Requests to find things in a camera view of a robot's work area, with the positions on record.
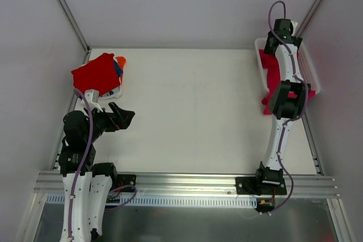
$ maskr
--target white table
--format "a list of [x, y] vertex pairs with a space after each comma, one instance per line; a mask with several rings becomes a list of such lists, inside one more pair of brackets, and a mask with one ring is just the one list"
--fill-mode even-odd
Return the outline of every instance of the white table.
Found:
[[[266, 151], [271, 117], [253, 50], [93, 49], [124, 56], [123, 95], [107, 103], [133, 110], [127, 130], [104, 133], [95, 163], [118, 171], [254, 173]], [[81, 109], [77, 101], [76, 109]], [[290, 132], [285, 166], [316, 174], [301, 121]]]

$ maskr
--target plastic container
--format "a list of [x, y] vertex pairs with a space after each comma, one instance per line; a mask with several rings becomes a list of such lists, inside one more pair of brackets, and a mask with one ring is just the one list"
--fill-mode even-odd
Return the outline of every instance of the plastic container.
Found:
[[[255, 40], [255, 48], [257, 54], [257, 62], [259, 64], [261, 79], [263, 82], [263, 87], [266, 90], [266, 92], [269, 93], [269, 89], [267, 87], [267, 69], [262, 68], [261, 57], [259, 53], [259, 49], [265, 48], [266, 39], [267, 38], [257, 38]], [[299, 57], [297, 58], [297, 62], [299, 64], [300, 73], [303, 79], [307, 83], [310, 83], [311, 89], [315, 90], [315, 93], [318, 94], [321, 90], [318, 77], [316, 75], [315, 69], [313, 67], [313, 64], [311, 63], [311, 59], [303, 42], [301, 43], [298, 52], [299, 52]]]

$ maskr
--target red cloth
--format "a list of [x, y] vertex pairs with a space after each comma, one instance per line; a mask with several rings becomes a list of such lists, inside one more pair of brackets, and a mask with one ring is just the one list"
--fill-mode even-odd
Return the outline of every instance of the red cloth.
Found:
[[[271, 99], [274, 91], [276, 90], [276, 88], [278, 87], [278, 85], [281, 82], [280, 68], [278, 66], [278, 61], [275, 56], [267, 55], [267, 54], [263, 53], [263, 49], [259, 49], [259, 53], [260, 53], [260, 57], [261, 57], [262, 68], [267, 69], [267, 87], [269, 89], [268, 96], [264, 97], [261, 101], [262, 104], [266, 106], [265, 109], [263, 110], [263, 113], [271, 114], [268, 107], [269, 107], [269, 102], [270, 102], [270, 99]], [[315, 95], [315, 91], [310, 90], [308, 98], [311, 99], [314, 95]], [[296, 95], [289, 94], [289, 97], [296, 97]]]
[[99, 91], [99, 96], [120, 85], [113, 54], [103, 53], [88, 64], [72, 71], [73, 86], [85, 93], [89, 89]]

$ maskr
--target white wall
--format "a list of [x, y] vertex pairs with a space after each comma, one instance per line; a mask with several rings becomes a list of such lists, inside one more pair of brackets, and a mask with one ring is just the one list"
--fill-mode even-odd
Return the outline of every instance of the white wall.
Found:
[[[91, 46], [239, 49], [266, 36], [274, 1], [67, 0]], [[299, 22], [313, 2], [284, 1], [288, 16]]]
[[322, 84], [309, 117], [326, 174], [335, 175], [357, 241], [363, 241], [362, 0], [325, 0], [304, 35]]
[[15, 241], [84, 56], [56, 0], [0, 0], [0, 241]]

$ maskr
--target white arm casing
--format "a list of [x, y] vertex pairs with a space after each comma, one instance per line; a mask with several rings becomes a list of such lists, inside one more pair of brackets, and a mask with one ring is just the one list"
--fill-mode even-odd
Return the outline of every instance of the white arm casing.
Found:
[[[292, 44], [288, 44], [288, 46], [294, 56], [296, 76], [298, 76], [300, 79], [302, 79], [301, 74], [300, 74], [299, 64], [297, 62], [297, 47]], [[292, 60], [291, 60], [291, 57], [290, 57], [289, 52], [287, 51], [286, 47], [284, 47], [283, 45], [279, 45], [276, 49], [275, 56], [278, 60], [281, 80], [289, 80], [290, 82], [299, 83], [299, 81], [296, 80], [294, 77]], [[265, 167], [269, 167], [271, 170], [280, 170], [281, 169], [281, 166], [277, 160], [277, 148], [278, 148], [278, 143], [281, 138], [282, 126], [286, 120], [288, 120], [288, 119], [281, 118], [280, 120], [278, 120], [276, 118], [276, 116], [272, 115], [272, 128], [271, 128], [270, 139], [268, 142], [267, 151], [262, 160], [263, 165]], [[293, 122], [289, 122], [285, 129], [284, 138], [282, 140], [282, 145], [281, 145], [281, 150], [280, 150], [281, 161], [283, 161], [283, 159], [284, 159], [285, 147], [286, 147], [286, 143], [288, 141], [288, 136], [289, 136], [289, 132], [292, 127], [292, 124], [293, 124]]]
[[102, 219], [109, 190], [112, 187], [112, 179], [109, 176], [97, 175], [92, 178], [90, 189], [90, 201], [88, 204], [89, 232], [96, 229], [98, 235], [102, 235]]
[[69, 215], [69, 202], [70, 191], [74, 180], [75, 173], [67, 174], [63, 177], [64, 185], [64, 219], [63, 230], [60, 242], [90, 242], [91, 233], [88, 226], [88, 197], [90, 194], [90, 184], [92, 179], [92, 172], [86, 172], [83, 176], [78, 176], [75, 184], [75, 191], [73, 198], [72, 209], [72, 237], [73, 240], [68, 238], [68, 215]]

